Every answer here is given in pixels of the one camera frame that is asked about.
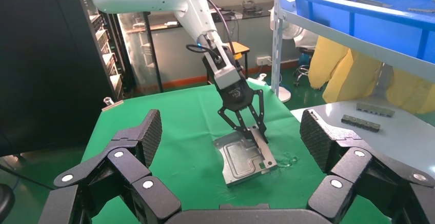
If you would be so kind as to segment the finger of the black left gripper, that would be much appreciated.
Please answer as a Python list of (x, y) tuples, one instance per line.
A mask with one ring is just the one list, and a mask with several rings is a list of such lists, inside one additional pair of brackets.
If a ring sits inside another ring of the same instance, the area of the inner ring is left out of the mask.
[(264, 110), (264, 92), (263, 90), (259, 89), (259, 90), (254, 90), (253, 91), (254, 95), (258, 96), (259, 99), (259, 112), (256, 112), (255, 108), (253, 107), (252, 104), (249, 105), (249, 110), (256, 122), (256, 127), (258, 128), (264, 142), (266, 144), (269, 144), (269, 141), (265, 135), (265, 132), (267, 130), (265, 124), (264, 124), (264, 114), (265, 114), (265, 110)]
[(221, 107), (219, 110), (218, 110), (218, 114), (219, 114), (219, 116), (232, 128), (232, 129), (234, 129), (235, 131), (237, 131), (237, 132), (240, 132), (242, 135), (243, 135), (243, 137), (245, 138), (245, 139), (248, 139), (248, 140), (252, 140), (252, 141), (254, 141), (254, 135), (252, 134), (252, 132), (251, 132), (251, 130), (250, 129), (248, 129), (247, 128), (247, 126), (245, 125), (245, 123), (244, 123), (244, 120), (243, 120), (243, 118), (242, 118), (242, 116), (241, 116), (241, 114), (240, 114), (240, 112), (239, 111), (235, 111), (235, 115), (236, 115), (236, 118), (237, 118), (237, 120), (238, 120), (238, 125), (235, 123), (235, 122), (233, 122), (227, 115), (226, 115), (226, 113), (225, 113), (225, 111), (226, 111), (227, 109), (225, 108), (225, 107)]

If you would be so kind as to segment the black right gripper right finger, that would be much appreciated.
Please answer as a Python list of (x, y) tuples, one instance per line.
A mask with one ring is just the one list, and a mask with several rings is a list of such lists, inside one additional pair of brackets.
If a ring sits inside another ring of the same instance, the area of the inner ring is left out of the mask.
[(353, 130), (303, 111), (301, 140), (325, 173), (307, 208), (340, 223), (357, 196), (392, 223), (434, 223), (434, 178), (373, 149)]

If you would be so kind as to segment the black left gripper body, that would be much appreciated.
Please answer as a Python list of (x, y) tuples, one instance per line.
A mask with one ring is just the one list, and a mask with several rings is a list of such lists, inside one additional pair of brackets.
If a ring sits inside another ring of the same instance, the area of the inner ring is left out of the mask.
[(254, 90), (248, 86), (245, 80), (240, 80), (229, 87), (221, 89), (220, 97), (225, 109), (240, 111), (252, 104)]

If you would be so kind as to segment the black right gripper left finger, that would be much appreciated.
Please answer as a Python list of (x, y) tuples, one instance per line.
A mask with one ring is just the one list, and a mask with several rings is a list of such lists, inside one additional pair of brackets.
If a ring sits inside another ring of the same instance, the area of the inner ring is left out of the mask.
[(117, 131), (101, 153), (56, 177), (39, 223), (91, 223), (116, 197), (140, 223), (167, 222), (181, 202), (150, 171), (162, 131), (157, 109), (138, 126)]

